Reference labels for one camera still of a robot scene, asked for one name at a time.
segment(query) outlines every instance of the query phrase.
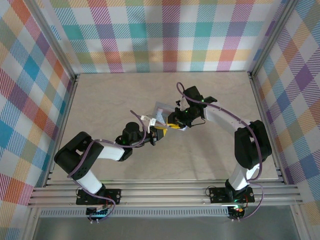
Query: vent grille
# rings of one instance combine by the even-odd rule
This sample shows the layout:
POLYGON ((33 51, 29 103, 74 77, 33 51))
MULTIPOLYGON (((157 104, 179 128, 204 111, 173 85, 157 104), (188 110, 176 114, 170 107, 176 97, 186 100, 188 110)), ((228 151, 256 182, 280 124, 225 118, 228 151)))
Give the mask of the vent grille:
MULTIPOLYGON (((148 217, 148 218, 181 218, 181 217, 225 217, 228 216, 228 207, 117 207, 113 217, 148 217)), ((85 208, 43 208, 41 218, 75 218, 86 217, 85 208)))

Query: robotic arm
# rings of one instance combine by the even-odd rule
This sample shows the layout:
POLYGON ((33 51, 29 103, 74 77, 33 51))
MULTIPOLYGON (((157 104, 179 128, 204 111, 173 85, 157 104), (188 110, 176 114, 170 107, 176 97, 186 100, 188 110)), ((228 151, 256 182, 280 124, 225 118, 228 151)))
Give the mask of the robotic arm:
MULTIPOLYGON (((238 200, 252 193, 249 180, 260 167, 257 146, 259 146, 262 162, 272 153, 264 124, 260 120, 250 122, 236 117, 220 107, 215 98, 211 96, 204 98, 196 86, 183 89, 183 92, 179 90, 179 92, 183 97, 176 102, 178 107, 167 118, 169 127, 174 129, 191 128, 196 125, 192 124, 193 121, 201 118, 220 125, 228 133, 234 135, 236 167, 230 178, 226 180, 224 188, 210 190, 210 201, 211 203, 233 203, 236 201, 241 203, 238 200), (253 141, 253 137, 256 138, 258 144, 253 141)), ((141 116, 140 122, 146 123, 143 126, 144 129, 147 128, 146 133, 144 129, 140 131, 137 123, 129 122, 122 131, 122 135, 118 136, 114 142, 101 139, 93 140, 86 132, 80 132, 57 152, 54 161, 83 188, 77 192, 76 204, 105 205, 106 198, 113 199, 115 204, 120 203, 121 189, 106 189, 90 168, 96 159, 111 159, 122 162, 132 155, 133 148, 143 147, 145 143, 151 143, 154 146, 165 136, 167 129, 150 126, 152 120, 154 119, 141 116)))

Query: marble surface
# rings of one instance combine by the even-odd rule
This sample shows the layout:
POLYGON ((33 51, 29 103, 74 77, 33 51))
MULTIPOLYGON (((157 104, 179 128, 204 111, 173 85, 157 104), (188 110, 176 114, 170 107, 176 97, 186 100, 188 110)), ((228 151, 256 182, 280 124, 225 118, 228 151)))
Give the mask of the marble surface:
MULTIPOLYGON (((61 146, 80 131, 113 141, 126 123, 138 121, 130 110, 148 115, 157 101, 174 106, 181 98, 176 89, 179 81, 185 88, 196 85, 204 97, 218 99, 239 117, 260 119, 245 72, 82 74, 61 146)), ((124 162, 99 159, 92 171, 100 180, 227 179, 235 164, 233 136, 207 122, 186 131, 169 129, 156 146, 134 149, 124 162)), ((52 179, 66 178, 56 165, 52 179)), ((278 178, 271 156, 263 164, 261 178, 278 178)))

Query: beige floor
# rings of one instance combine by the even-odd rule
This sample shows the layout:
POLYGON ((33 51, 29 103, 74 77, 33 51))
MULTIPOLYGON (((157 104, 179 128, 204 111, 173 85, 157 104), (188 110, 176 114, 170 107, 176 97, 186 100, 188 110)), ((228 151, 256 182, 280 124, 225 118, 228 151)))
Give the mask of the beige floor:
MULTIPOLYGON (((137 121, 130 113, 152 114, 155 102, 174 106, 181 98, 176 82, 196 85, 230 111, 249 120, 260 119, 245 72, 82 74, 64 132, 62 145, 80 131, 94 139, 113 141, 126 123, 137 121)), ((133 150, 124 162, 100 159, 92 167, 100 180, 130 179, 227 179, 233 172, 234 138, 213 122, 182 132, 169 129, 156 146, 133 150)), ((55 166, 52 179, 67 174, 55 166)), ((262 179, 276 179, 270 156, 263 164, 262 179)))

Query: table surface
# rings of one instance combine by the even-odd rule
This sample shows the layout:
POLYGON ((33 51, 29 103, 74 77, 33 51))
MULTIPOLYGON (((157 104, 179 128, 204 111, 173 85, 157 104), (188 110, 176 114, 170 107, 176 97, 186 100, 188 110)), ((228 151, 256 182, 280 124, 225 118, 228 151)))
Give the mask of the table surface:
MULTIPOLYGON (((237 116, 261 119, 245 72, 99 73, 82 74, 62 138, 64 146, 85 131, 93 139, 114 141, 126 123, 138 120, 130 113, 149 115, 155 103, 175 106, 181 98, 176 83, 196 86, 204 97, 212 96, 237 116)), ((227 179, 236 165, 234 138, 213 122, 169 129, 155 146, 133 150, 124 162, 98 159, 92 171, 100 180, 227 179)), ((263 164, 261 179, 277 179, 272 156, 263 164)), ((55 166, 53 180, 67 174, 55 166)))

